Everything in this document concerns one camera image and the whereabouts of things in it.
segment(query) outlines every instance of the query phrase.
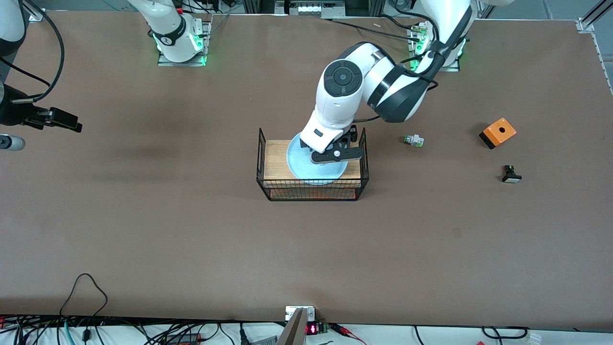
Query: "metal mounting plate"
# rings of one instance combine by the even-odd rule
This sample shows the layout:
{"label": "metal mounting plate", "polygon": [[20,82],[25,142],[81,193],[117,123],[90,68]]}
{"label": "metal mounting plate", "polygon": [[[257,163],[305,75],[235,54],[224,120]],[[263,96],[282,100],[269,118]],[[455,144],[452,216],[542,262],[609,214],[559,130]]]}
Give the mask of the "metal mounting plate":
{"label": "metal mounting plate", "polygon": [[314,306],[286,306],[285,307],[285,321],[289,321],[294,315],[294,311],[298,308],[305,308],[308,311],[307,321],[312,322],[315,321],[315,307]]}

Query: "button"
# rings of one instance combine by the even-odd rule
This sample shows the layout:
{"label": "button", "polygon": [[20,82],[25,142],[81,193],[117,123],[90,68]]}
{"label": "button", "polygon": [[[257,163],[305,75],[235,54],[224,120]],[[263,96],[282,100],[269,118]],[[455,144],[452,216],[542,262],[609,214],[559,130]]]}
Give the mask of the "button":
{"label": "button", "polygon": [[338,68],[334,71],[334,81],[339,85],[347,85],[353,79],[351,70],[346,67]]}
{"label": "button", "polygon": [[328,68],[326,68],[325,71],[325,76],[326,77],[331,77],[332,74],[334,73],[334,70],[339,68],[341,66],[341,62],[340,61],[334,61],[333,63],[330,64],[330,66],[328,66]]}
{"label": "button", "polygon": [[353,78],[351,83],[349,83],[349,85],[345,86],[345,92],[348,93],[348,94],[352,94],[352,93],[356,92],[358,88],[360,88],[361,84],[362,84],[362,79],[361,78]]}
{"label": "button", "polygon": [[326,92],[334,97],[339,97],[343,93],[343,89],[332,79],[324,81],[324,88],[326,89]]}

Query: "cable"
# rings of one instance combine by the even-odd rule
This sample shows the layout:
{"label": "cable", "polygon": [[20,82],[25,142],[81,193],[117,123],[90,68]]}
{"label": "cable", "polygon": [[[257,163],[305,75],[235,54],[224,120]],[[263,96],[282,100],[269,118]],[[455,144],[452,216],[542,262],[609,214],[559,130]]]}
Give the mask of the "cable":
{"label": "cable", "polygon": [[399,28],[403,28],[403,29],[405,29],[405,30],[410,30],[410,29],[411,29],[411,26],[400,24],[400,23],[399,23],[399,22],[398,22],[396,19],[394,19],[394,18],[393,18],[392,16],[390,16],[390,15],[381,14],[381,16],[382,16],[383,18],[387,18],[387,19],[391,20],[391,21],[392,21],[392,23],[394,23],[394,24],[395,24],[396,26],[398,26]]}
{"label": "cable", "polygon": [[98,339],[100,339],[100,343],[102,345],[104,345],[104,341],[102,340],[102,337],[100,336],[100,332],[98,332],[98,325],[94,324],[94,329],[96,330],[96,334],[98,335]]}
{"label": "cable", "polygon": [[431,87],[428,87],[427,91],[433,90],[433,89],[438,87],[438,82],[436,80],[428,78],[428,77],[424,76],[423,74],[415,73],[415,72],[409,71],[409,70],[406,70],[405,74],[410,76],[410,77],[420,78],[422,80],[427,81],[428,83],[434,84]]}
{"label": "cable", "polygon": [[215,25],[215,27],[213,28],[213,30],[211,30],[211,33],[208,34],[209,36],[212,36],[213,33],[217,30],[217,28],[219,28],[219,26],[228,19],[228,17],[230,17],[230,13],[232,13],[232,11],[234,11],[235,9],[230,9],[228,11],[228,13],[226,13],[226,15],[219,21],[219,23],[217,23],[217,25]]}
{"label": "cable", "polygon": [[240,323],[240,345],[250,345],[249,339],[247,339],[247,334],[245,333],[245,329],[243,328],[243,323]]}
{"label": "cable", "polygon": [[45,324],[45,328],[42,329],[42,332],[36,334],[36,339],[34,339],[34,342],[32,342],[32,345],[36,345],[38,344],[38,339],[40,339],[40,336],[43,335],[43,333],[45,333],[45,331],[47,330],[47,328],[49,328],[49,324]]}
{"label": "cable", "polygon": [[361,342],[364,345],[368,345],[364,340],[360,339],[357,335],[353,334],[353,332],[351,332],[347,328],[344,328],[343,326],[341,326],[339,324],[328,324],[328,325],[330,326],[331,330],[337,332],[338,334],[340,334],[342,336],[346,336],[347,338],[351,338],[351,339],[357,340],[357,341]]}
{"label": "cable", "polygon": [[63,314],[64,307],[66,307],[66,305],[68,304],[68,301],[70,301],[70,298],[72,297],[72,294],[75,292],[75,288],[77,287],[78,280],[82,276],[89,277],[91,279],[91,282],[94,283],[94,286],[96,287],[96,289],[98,289],[98,291],[100,291],[100,293],[104,296],[104,304],[100,308],[98,308],[98,310],[94,314],[92,314],[91,317],[96,316],[96,314],[98,314],[102,309],[104,309],[104,307],[106,307],[107,303],[109,302],[109,296],[107,296],[107,294],[98,286],[94,277],[92,277],[91,274],[89,273],[81,273],[75,279],[74,284],[72,284],[72,290],[70,290],[70,294],[68,295],[68,298],[66,298],[66,301],[64,301],[64,304],[62,304],[62,308],[59,309],[59,316],[64,317],[64,314]]}
{"label": "cable", "polygon": [[183,5],[183,6],[187,6],[187,7],[189,7],[190,9],[194,9],[194,10],[203,10],[204,12],[206,12],[206,13],[208,13],[208,14],[210,14],[210,13],[211,13],[211,12],[209,12],[209,10],[210,10],[210,9],[206,9],[206,8],[202,7],[202,5],[201,5],[199,2],[197,2],[197,1],[194,1],[194,3],[195,3],[196,5],[198,5],[198,7],[194,7],[194,6],[190,5],[190,4],[186,4],[185,2],[183,2],[183,0],[173,0],[173,1],[177,1],[177,2],[179,2],[181,5]]}
{"label": "cable", "polygon": [[[492,336],[490,334],[488,334],[485,329],[486,328],[491,328],[494,333],[496,334],[495,336]],[[518,340],[518,339],[524,339],[525,337],[528,336],[528,329],[525,327],[509,327],[509,329],[518,329],[518,330],[523,330],[524,333],[521,335],[517,335],[517,336],[501,336],[500,332],[498,332],[498,330],[493,327],[493,326],[483,326],[481,327],[481,333],[483,333],[484,336],[490,338],[490,339],[494,339],[494,340],[498,340],[500,342],[500,345],[503,345],[502,340],[503,339],[509,339],[509,340]]]}
{"label": "cable", "polygon": [[436,22],[434,20],[432,20],[432,18],[428,17],[425,14],[419,14],[419,13],[415,13],[415,12],[408,12],[408,11],[404,11],[398,8],[398,0],[395,0],[394,2],[394,9],[396,11],[398,11],[398,13],[403,14],[403,15],[412,15],[414,17],[417,18],[422,18],[425,19],[427,21],[430,22],[430,24],[432,24],[432,33],[434,35],[433,37],[433,41],[436,41],[439,39],[439,35],[438,35],[438,25],[436,24]]}
{"label": "cable", "polygon": [[417,326],[413,326],[413,328],[415,328],[415,335],[417,336],[417,340],[419,340],[419,344],[425,345],[424,342],[421,340],[421,337],[419,336],[419,330],[417,330]]}
{"label": "cable", "polygon": [[75,345],[75,341],[72,340],[72,335],[70,335],[70,331],[68,330],[68,319],[64,320],[64,330],[66,331],[66,338],[68,338],[70,345]]}
{"label": "cable", "polygon": [[350,337],[351,339],[358,340],[360,343],[362,343],[362,344],[364,344],[364,345],[368,345],[367,343],[365,343],[365,342],[364,342],[364,340],[362,340],[362,339],[360,339],[360,338],[356,337],[356,336],[355,336],[355,335],[353,335],[353,334],[352,334],[351,336],[349,336],[349,337]]}
{"label": "cable", "polygon": [[230,341],[232,342],[232,345],[236,345],[234,344],[234,340],[232,340],[232,338],[226,332],[224,332],[224,329],[221,327],[221,324],[218,324],[218,325],[219,325],[219,330],[221,331],[221,333],[223,333],[226,337],[228,337],[228,339],[230,339]]}
{"label": "cable", "polygon": [[7,65],[8,67],[16,70],[19,73],[25,74],[26,76],[28,76],[28,77],[30,77],[32,79],[36,79],[36,80],[38,80],[39,82],[45,84],[48,87],[51,86],[51,84],[48,81],[46,81],[45,79],[43,79],[41,77],[38,77],[38,76],[35,76],[34,74],[31,74],[30,72],[22,70],[21,68],[15,66],[14,64],[6,61],[4,58],[0,58],[0,61],[2,61],[5,65]]}
{"label": "cable", "polygon": [[47,88],[47,91],[43,92],[41,95],[30,96],[31,98],[25,100],[25,103],[34,103],[34,102],[38,102],[41,99],[45,98],[49,94],[49,92],[53,90],[55,85],[58,83],[59,76],[62,74],[62,69],[64,68],[64,57],[66,55],[66,49],[64,48],[64,41],[62,40],[62,35],[59,33],[58,27],[55,26],[53,20],[51,20],[51,18],[49,18],[49,16],[42,9],[40,9],[40,7],[38,7],[35,3],[33,3],[32,0],[24,0],[24,1],[30,4],[30,6],[32,6],[35,10],[37,10],[43,16],[43,18],[47,22],[49,22],[49,25],[53,29],[53,32],[55,32],[55,36],[57,36],[58,43],[59,43],[58,72],[55,74],[55,78],[53,78],[53,81],[51,82],[51,85]]}
{"label": "cable", "polygon": [[109,4],[109,3],[107,2],[107,0],[102,0],[102,1],[103,1],[105,4],[107,4],[107,5],[108,5],[110,8],[112,8],[113,10],[115,10],[115,11],[121,11],[120,9],[116,8],[115,6],[113,6],[113,5]]}
{"label": "cable", "polygon": [[370,121],[376,120],[377,118],[380,118],[380,116],[377,115],[371,118],[358,118],[357,120],[353,120],[351,123],[370,122]]}
{"label": "cable", "polygon": [[219,332],[219,324],[217,324],[217,329],[215,330],[215,333],[213,333],[213,335],[211,335],[210,337],[203,339],[202,341],[212,339],[217,334],[217,332]]}
{"label": "cable", "polygon": [[369,31],[369,32],[375,33],[375,34],[380,34],[380,35],[384,35],[384,36],[402,38],[402,39],[407,39],[409,41],[419,42],[419,39],[416,39],[414,37],[396,35],[396,34],[386,33],[384,31],[378,31],[378,30],[373,30],[373,29],[370,29],[370,28],[364,28],[363,26],[359,26],[359,25],[355,25],[355,24],[351,24],[351,23],[345,23],[344,21],[334,21],[332,19],[327,19],[327,20],[331,21],[332,23],[338,23],[338,24],[350,26],[352,28],[356,28],[356,29],[364,30],[364,31]]}

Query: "black cable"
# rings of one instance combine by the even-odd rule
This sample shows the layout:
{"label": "black cable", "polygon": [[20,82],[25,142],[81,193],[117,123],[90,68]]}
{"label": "black cable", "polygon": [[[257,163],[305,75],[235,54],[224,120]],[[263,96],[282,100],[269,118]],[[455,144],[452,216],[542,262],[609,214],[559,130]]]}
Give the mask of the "black cable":
{"label": "black cable", "polygon": [[208,337],[208,338],[203,339],[202,341],[207,341],[207,340],[212,339],[212,338],[213,338],[213,337],[214,337],[214,336],[217,334],[217,332],[219,332],[219,324],[217,324],[217,329],[215,330],[215,332],[213,333],[213,335],[211,335],[211,336],[210,336],[210,337]]}
{"label": "black cable", "polygon": [[240,323],[240,345],[250,345],[249,339],[247,338],[247,333],[245,333],[245,329],[243,328],[243,323]]}
{"label": "black cable", "polygon": [[375,117],[371,117],[371,118],[358,118],[357,120],[353,120],[351,123],[362,123],[362,122],[370,122],[372,120],[376,120],[377,118],[380,118],[380,116],[375,116]]}
{"label": "black cable", "polygon": [[417,326],[413,326],[413,328],[415,328],[415,335],[417,336],[417,340],[419,340],[419,344],[425,345],[424,342],[421,340],[421,337],[419,336],[419,330],[417,330]]}
{"label": "black cable", "polygon": [[399,23],[399,22],[398,22],[396,19],[394,19],[394,17],[392,17],[392,16],[390,16],[390,15],[387,15],[387,14],[381,14],[381,16],[382,16],[383,18],[387,18],[387,19],[391,20],[391,21],[392,21],[392,23],[396,24],[396,26],[398,26],[399,28],[403,28],[403,29],[405,29],[405,30],[410,30],[410,29],[411,29],[411,26],[400,24],[400,23]]}
{"label": "black cable", "polygon": [[[491,328],[494,333],[496,334],[495,336],[488,334],[485,329],[486,328]],[[510,328],[510,329],[518,329],[518,330],[523,330],[524,333],[521,335],[517,335],[517,336],[501,336],[500,332],[498,332],[498,330],[493,327],[493,326],[483,326],[481,327],[481,333],[483,333],[484,336],[490,338],[490,339],[494,339],[494,340],[498,340],[500,342],[500,345],[503,345],[502,340],[503,339],[509,339],[509,340],[518,340],[518,339],[524,339],[525,337],[528,336],[528,329],[525,327],[517,327],[517,328]]]}
{"label": "black cable", "polygon": [[428,78],[428,77],[424,76],[423,74],[415,73],[415,72],[409,71],[409,70],[406,70],[405,74],[410,76],[410,77],[420,78],[422,80],[427,81],[428,83],[434,84],[431,87],[428,87],[427,91],[430,91],[430,90],[435,89],[435,88],[438,87],[438,82],[436,80]]}
{"label": "black cable", "polygon": [[64,316],[64,314],[62,313],[64,311],[64,307],[66,307],[66,305],[68,304],[68,301],[70,301],[70,298],[72,297],[72,294],[75,292],[75,288],[77,287],[78,280],[82,276],[89,277],[91,279],[91,282],[94,283],[94,286],[96,287],[96,289],[98,289],[98,291],[100,291],[100,293],[104,296],[104,304],[94,314],[92,314],[91,317],[96,316],[96,314],[98,314],[101,310],[103,310],[104,307],[106,307],[107,303],[109,302],[109,296],[107,296],[107,294],[98,286],[98,283],[96,283],[96,280],[94,279],[94,277],[92,277],[91,274],[89,273],[81,273],[75,279],[74,284],[72,284],[72,290],[70,290],[70,294],[68,295],[68,298],[66,298],[66,301],[64,301],[64,304],[62,304],[62,307],[59,309],[59,315],[61,317]]}
{"label": "black cable", "polygon": [[419,60],[419,59],[423,58],[423,57],[424,57],[424,55],[425,55],[425,53],[423,53],[423,54],[419,54],[419,55],[415,55],[414,57],[412,57],[412,58],[408,58],[408,59],[404,59],[404,60],[402,60],[402,61],[401,61],[401,62],[399,62],[399,63],[403,63],[403,64],[404,64],[404,63],[407,63],[407,62],[409,62],[409,61]]}
{"label": "black cable", "polygon": [[61,316],[58,318],[58,324],[57,324],[57,327],[55,328],[55,336],[56,336],[56,339],[58,340],[58,345],[61,345],[59,343],[59,325],[60,325],[60,321],[62,321],[62,317]]}
{"label": "black cable", "polygon": [[421,19],[425,19],[427,21],[430,22],[430,24],[432,24],[432,34],[433,34],[433,39],[432,41],[436,41],[439,39],[439,35],[438,35],[438,25],[436,24],[436,22],[434,20],[432,20],[432,18],[428,17],[425,14],[419,14],[419,13],[415,13],[415,12],[408,12],[408,11],[403,11],[401,9],[398,8],[398,0],[394,1],[394,9],[396,11],[398,11],[398,13],[403,14],[403,15],[412,15],[414,17],[417,18],[421,18]]}
{"label": "black cable", "polygon": [[364,30],[364,31],[369,31],[369,32],[375,33],[375,34],[380,34],[380,35],[384,35],[384,36],[402,38],[402,39],[407,39],[409,41],[419,42],[419,39],[416,39],[414,37],[408,37],[408,36],[402,36],[402,35],[386,33],[384,31],[373,30],[373,29],[370,29],[370,28],[364,28],[363,26],[359,26],[359,25],[355,25],[355,24],[351,24],[351,23],[345,23],[343,21],[335,21],[335,20],[332,20],[332,19],[327,19],[327,20],[331,21],[332,23],[338,23],[338,24],[342,24],[342,25],[346,25],[346,26],[351,26],[352,28],[356,28],[356,29]]}
{"label": "black cable", "polygon": [[104,341],[102,340],[102,337],[100,336],[100,332],[98,331],[98,325],[94,324],[94,329],[96,330],[96,334],[98,335],[98,339],[100,339],[100,343],[102,345],[104,345]]}
{"label": "black cable", "polygon": [[64,41],[62,40],[62,35],[59,33],[58,27],[55,26],[53,20],[49,18],[49,16],[45,13],[45,11],[43,11],[42,9],[40,9],[40,7],[38,7],[35,3],[33,3],[32,0],[24,0],[24,1],[30,4],[30,6],[32,6],[35,10],[37,10],[43,16],[43,18],[49,22],[49,25],[53,29],[53,32],[55,32],[55,36],[57,36],[58,43],[59,43],[58,72],[55,74],[55,78],[53,78],[53,81],[51,82],[51,85],[49,85],[49,87],[47,88],[47,91],[43,92],[40,95],[32,97],[32,103],[33,103],[33,102],[38,102],[41,99],[45,98],[49,94],[49,92],[53,90],[55,85],[58,83],[59,76],[62,74],[62,69],[64,68],[64,57],[66,56],[66,50],[64,48]]}
{"label": "black cable", "polygon": [[228,337],[228,339],[230,339],[230,341],[232,342],[232,345],[236,345],[234,344],[234,340],[232,340],[232,338],[226,333],[224,332],[224,329],[221,327],[221,324],[219,324],[219,330],[221,331],[221,333],[223,333],[226,337]]}
{"label": "black cable", "polygon": [[28,77],[30,77],[30,78],[32,78],[32,79],[36,79],[36,80],[38,80],[39,82],[41,82],[41,83],[45,84],[45,85],[46,85],[46,86],[48,86],[48,87],[49,87],[49,86],[51,86],[51,84],[50,84],[48,81],[46,81],[45,79],[43,79],[43,78],[41,78],[41,77],[38,77],[38,76],[35,76],[34,74],[31,74],[30,72],[27,72],[27,71],[22,70],[21,68],[19,68],[19,67],[15,66],[14,64],[12,64],[12,63],[10,63],[10,62],[6,61],[4,58],[1,58],[1,57],[0,57],[0,61],[2,61],[2,62],[5,64],[5,65],[7,65],[8,67],[10,67],[10,68],[12,68],[12,69],[16,70],[16,71],[17,71],[17,72],[19,72],[19,73],[25,74],[26,76],[28,76]]}
{"label": "black cable", "polygon": [[42,329],[42,332],[36,335],[36,339],[34,339],[34,342],[32,343],[32,345],[38,344],[38,339],[40,339],[40,337],[43,335],[43,333],[45,333],[45,331],[47,331],[48,328],[49,328],[49,324],[45,324],[45,327]]}
{"label": "black cable", "polygon": [[187,7],[189,7],[190,9],[194,9],[194,10],[203,10],[204,12],[206,12],[206,13],[208,13],[208,14],[211,14],[211,12],[209,12],[209,9],[206,9],[206,8],[202,7],[202,5],[201,5],[200,3],[198,3],[197,1],[194,1],[194,3],[195,3],[196,5],[198,5],[198,7],[194,7],[194,6],[190,5],[190,4],[186,4],[185,2],[183,2],[183,0],[173,0],[173,1],[177,1],[177,2],[179,2],[181,5],[187,6]]}

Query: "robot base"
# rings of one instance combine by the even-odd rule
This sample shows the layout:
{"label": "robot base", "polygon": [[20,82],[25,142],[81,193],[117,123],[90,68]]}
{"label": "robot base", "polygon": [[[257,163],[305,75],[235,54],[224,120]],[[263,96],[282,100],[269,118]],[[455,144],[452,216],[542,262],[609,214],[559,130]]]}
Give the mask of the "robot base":
{"label": "robot base", "polygon": [[360,160],[347,162],[337,179],[297,179],[287,165],[290,140],[266,141],[259,133],[257,184],[270,201],[355,201],[368,183],[366,131],[357,143],[364,151]]}
{"label": "robot base", "polygon": [[197,45],[202,46],[202,50],[199,51],[193,58],[184,62],[173,62],[168,60],[162,52],[159,52],[158,66],[167,67],[201,67],[207,65],[208,44],[211,37],[211,23],[209,21],[203,21],[201,28],[196,28],[196,32],[205,35],[201,39],[195,39],[194,42]]}

